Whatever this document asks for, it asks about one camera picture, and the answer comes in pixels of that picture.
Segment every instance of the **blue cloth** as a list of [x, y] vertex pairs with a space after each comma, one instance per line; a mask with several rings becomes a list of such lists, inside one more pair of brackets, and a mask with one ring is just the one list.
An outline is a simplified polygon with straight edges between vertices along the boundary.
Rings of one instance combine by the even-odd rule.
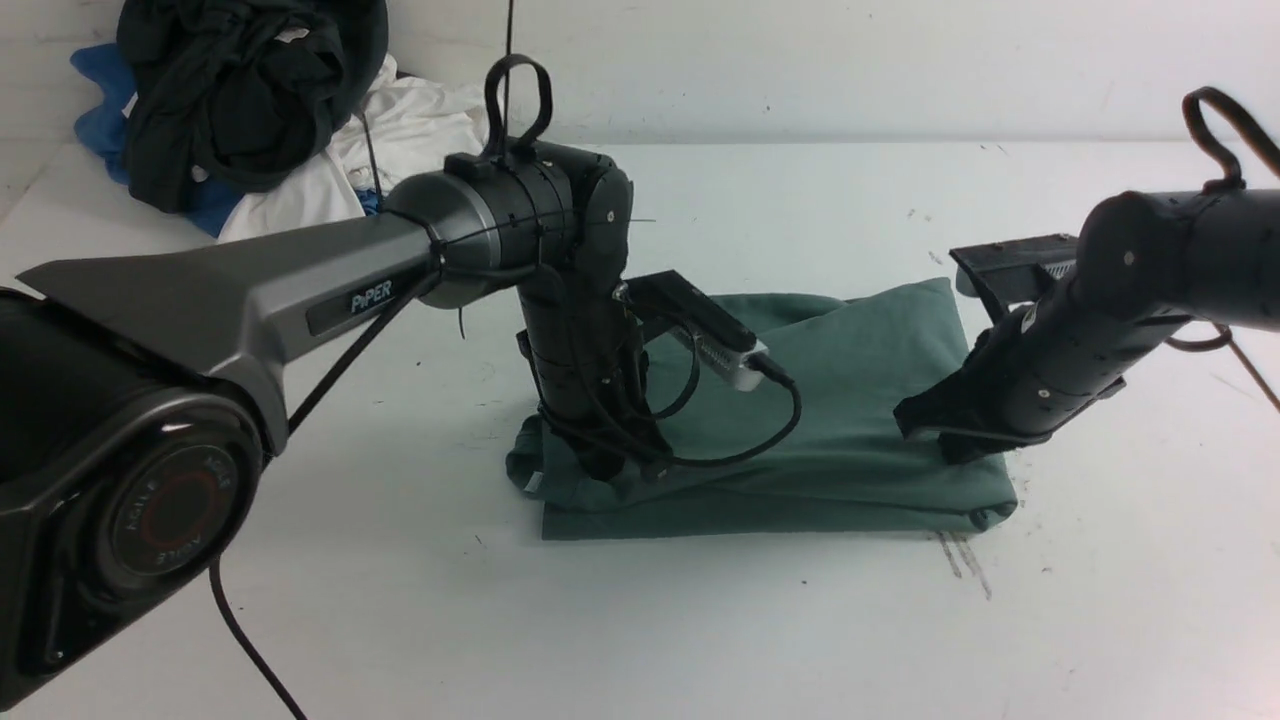
[[[106, 163], [106, 173], [120, 184], [129, 183], [129, 174], [120, 163], [124, 151], [128, 119], [124, 108], [137, 92], [133, 70], [120, 55], [114, 42], [84, 47], [72, 54], [72, 67], [102, 90], [102, 104], [76, 120], [76, 137], [91, 152]], [[244, 197], [218, 178], [196, 184], [191, 211], [186, 218], [206, 233], [218, 237], [227, 218]], [[378, 213], [378, 199], [372, 191], [356, 192], [366, 215]]]

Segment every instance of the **white wall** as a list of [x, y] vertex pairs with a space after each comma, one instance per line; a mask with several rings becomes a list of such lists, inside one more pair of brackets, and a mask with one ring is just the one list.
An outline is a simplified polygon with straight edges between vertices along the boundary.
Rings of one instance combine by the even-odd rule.
[[[67, 137], [122, 0], [0, 3], [0, 137]], [[390, 0], [406, 69], [479, 81], [506, 0]], [[572, 141], [1174, 138], [1203, 83], [1280, 128], [1275, 0], [518, 0]], [[517, 92], [529, 117], [530, 83]]]

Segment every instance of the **red ring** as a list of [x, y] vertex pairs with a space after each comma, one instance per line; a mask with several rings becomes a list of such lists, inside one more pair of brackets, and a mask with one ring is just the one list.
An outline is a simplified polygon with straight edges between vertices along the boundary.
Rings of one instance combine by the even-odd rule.
[[[151, 514], [160, 505], [160, 500], [165, 495], [169, 495], [169, 492], [172, 492], [175, 487], [188, 480], [197, 480], [202, 486], [205, 486], [205, 488], [209, 491], [209, 506], [205, 507], [205, 514], [200, 516], [200, 520], [197, 520], [192, 525], [191, 532], [188, 532], [184, 536], [180, 536], [177, 541], [163, 543], [157, 541], [155, 536], [151, 534]], [[160, 492], [157, 492], [155, 497], [152, 497], [147, 502], [147, 509], [142, 511], [142, 520], [138, 523], [138, 534], [142, 537], [142, 542], [147, 543], [148, 546], [156, 550], [160, 551], [178, 550], [179, 547], [195, 539], [196, 536], [198, 536], [201, 530], [205, 529], [205, 524], [207, 524], [209, 520], [212, 519], [216, 511], [218, 511], [218, 483], [210, 473], [196, 471], [196, 473], [187, 473], [186, 475], [178, 475], [175, 478], [170, 478], [169, 480], [166, 480], [164, 487], [160, 488]]]

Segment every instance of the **green towel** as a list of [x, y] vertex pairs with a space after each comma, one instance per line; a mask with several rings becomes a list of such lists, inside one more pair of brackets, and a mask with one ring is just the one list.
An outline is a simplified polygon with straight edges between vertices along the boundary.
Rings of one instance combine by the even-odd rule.
[[[946, 465], [936, 442], [904, 441], [893, 406], [960, 366], [968, 352], [951, 284], [938, 278], [863, 300], [740, 295], [716, 301], [769, 346], [795, 378], [804, 416], [773, 450], [716, 469], [672, 468], [657, 482], [628, 462], [609, 482], [527, 419], [507, 475], [544, 502], [544, 539], [657, 538], [756, 532], [979, 532], [1018, 507], [1004, 461]], [[649, 345], [649, 400], [663, 407], [689, 373], [675, 340]], [[772, 436], [791, 398], [764, 382], [749, 393], [703, 374], [689, 405], [660, 423], [684, 457], [719, 457]]]

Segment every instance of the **pile of clothes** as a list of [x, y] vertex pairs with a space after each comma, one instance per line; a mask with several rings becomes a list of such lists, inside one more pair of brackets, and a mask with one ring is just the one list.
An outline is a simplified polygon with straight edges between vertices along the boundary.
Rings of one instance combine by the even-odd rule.
[[479, 86], [398, 72], [385, 0], [127, 0], [72, 65], [102, 90], [81, 142], [219, 242], [374, 214], [372, 158], [390, 192], [488, 135]]

